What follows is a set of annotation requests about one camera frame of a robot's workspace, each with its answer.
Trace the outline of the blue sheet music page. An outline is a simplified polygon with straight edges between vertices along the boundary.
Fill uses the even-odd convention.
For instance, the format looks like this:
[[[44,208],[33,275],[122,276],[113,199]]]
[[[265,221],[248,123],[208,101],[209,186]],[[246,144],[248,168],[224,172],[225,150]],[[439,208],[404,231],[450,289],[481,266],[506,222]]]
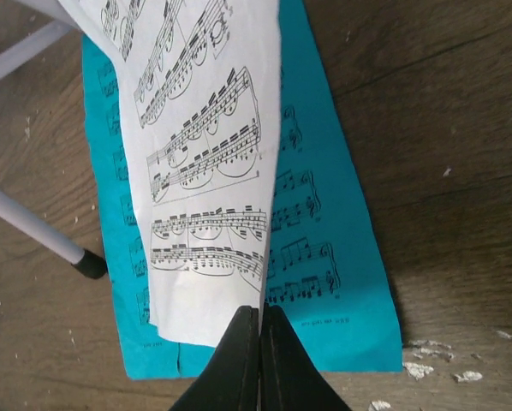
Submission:
[[[287,86],[265,297],[286,312],[321,372],[398,372],[400,325],[360,182],[306,9],[280,8]],[[193,378],[212,348],[165,341],[150,322],[148,270],[122,145],[110,59],[82,40],[86,138],[126,374]]]

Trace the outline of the white sheet music page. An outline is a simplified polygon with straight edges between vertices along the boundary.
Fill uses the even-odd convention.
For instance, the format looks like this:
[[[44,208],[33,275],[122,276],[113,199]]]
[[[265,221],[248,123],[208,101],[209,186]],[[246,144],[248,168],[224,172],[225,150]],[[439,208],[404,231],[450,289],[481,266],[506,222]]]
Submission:
[[[150,321],[214,347],[263,300],[281,134],[276,1],[66,1],[111,60]]]

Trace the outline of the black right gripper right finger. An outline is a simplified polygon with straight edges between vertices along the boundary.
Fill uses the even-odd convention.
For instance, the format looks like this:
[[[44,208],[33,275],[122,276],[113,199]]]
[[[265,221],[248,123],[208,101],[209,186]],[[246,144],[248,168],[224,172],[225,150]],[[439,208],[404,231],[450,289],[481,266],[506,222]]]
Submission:
[[[312,363],[286,314],[265,306],[260,334],[260,408],[348,410]]]

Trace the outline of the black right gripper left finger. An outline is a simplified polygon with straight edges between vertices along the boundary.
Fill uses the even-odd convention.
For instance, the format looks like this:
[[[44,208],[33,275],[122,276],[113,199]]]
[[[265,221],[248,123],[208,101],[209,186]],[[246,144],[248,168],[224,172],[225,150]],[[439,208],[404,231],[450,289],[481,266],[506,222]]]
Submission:
[[[256,410],[259,395],[259,310],[237,309],[205,370],[173,410]]]

